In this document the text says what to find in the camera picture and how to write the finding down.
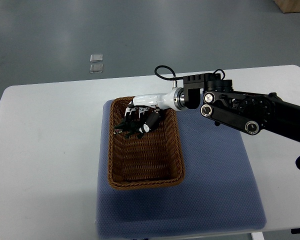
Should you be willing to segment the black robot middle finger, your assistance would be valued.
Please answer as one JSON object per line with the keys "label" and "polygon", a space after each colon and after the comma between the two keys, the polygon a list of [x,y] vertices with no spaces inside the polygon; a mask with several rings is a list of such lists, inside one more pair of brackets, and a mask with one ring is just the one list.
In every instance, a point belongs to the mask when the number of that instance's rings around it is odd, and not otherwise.
{"label": "black robot middle finger", "polygon": [[138,108],[138,118],[141,120],[144,117],[144,113],[146,111],[145,107],[139,107]]}

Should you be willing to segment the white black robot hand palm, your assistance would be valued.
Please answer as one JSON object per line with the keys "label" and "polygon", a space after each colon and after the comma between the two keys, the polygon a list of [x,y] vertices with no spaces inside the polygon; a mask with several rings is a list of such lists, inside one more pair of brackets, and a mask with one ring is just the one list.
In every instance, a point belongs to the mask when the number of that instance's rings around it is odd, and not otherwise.
{"label": "white black robot hand palm", "polygon": [[131,105],[134,107],[150,107],[166,110],[184,111],[187,109],[184,100],[184,89],[175,87],[167,93],[156,93],[135,96]]}

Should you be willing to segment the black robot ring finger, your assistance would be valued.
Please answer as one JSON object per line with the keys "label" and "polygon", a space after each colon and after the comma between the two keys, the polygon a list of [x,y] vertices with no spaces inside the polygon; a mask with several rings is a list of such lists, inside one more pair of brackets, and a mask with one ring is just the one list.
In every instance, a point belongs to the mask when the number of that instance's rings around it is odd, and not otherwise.
{"label": "black robot ring finger", "polygon": [[137,107],[132,108],[131,111],[128,113],[128,120],[130,122],[138,120],[138,108]]}

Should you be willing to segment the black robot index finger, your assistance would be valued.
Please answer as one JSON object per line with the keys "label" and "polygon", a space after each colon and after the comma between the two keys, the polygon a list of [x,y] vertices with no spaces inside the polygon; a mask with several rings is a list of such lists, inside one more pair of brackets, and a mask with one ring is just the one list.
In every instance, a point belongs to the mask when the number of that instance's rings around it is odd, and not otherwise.
{"label": "black robot index finger", "polygon": [[155,109],[152,107],[142,108],[142,119],[143,120],[153,120],[155,115]]}

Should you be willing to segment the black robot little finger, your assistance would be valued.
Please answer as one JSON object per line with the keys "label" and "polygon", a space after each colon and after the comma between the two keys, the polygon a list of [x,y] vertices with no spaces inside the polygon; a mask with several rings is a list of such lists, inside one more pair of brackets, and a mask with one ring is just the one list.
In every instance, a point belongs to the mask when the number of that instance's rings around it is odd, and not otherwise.
{"label": "black robot little finger", "polygon": [[134,111],[134,104],[132,101],[130,101],[125,109],[125,114],[124,114],[125,120],[129,120],[131,118],[131,114],[133,111]]}

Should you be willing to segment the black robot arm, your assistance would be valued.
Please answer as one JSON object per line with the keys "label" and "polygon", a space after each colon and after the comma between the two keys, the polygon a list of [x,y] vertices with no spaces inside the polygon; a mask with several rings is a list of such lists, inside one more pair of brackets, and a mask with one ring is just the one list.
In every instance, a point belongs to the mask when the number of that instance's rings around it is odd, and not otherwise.
{"label": "black robot arm", "polygon": [[145,134],[155,129],[162,110],[200,109],[203,117],[249,135],[267,130],[300,142],[300,106],[283,101],[275,92],[259,94],[233,90],[221,69],[181,78],[182,87],[168,93],[135,96],[127,105],[124,121],[131,123],[132,112],[139,115],[153,108],[146,120],[135,128]]}

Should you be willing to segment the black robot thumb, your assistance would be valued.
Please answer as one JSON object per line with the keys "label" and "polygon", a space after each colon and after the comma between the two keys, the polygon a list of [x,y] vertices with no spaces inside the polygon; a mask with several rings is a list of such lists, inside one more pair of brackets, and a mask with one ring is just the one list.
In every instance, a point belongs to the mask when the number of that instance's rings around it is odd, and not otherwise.
{"label": "black robot thumb", "polygon": [[141,125],[141,127],[138,129],[140,133],[149,133],[151,131],[154,131],[161,120],[160,113],[158,111],[153,111],[146,121]]}

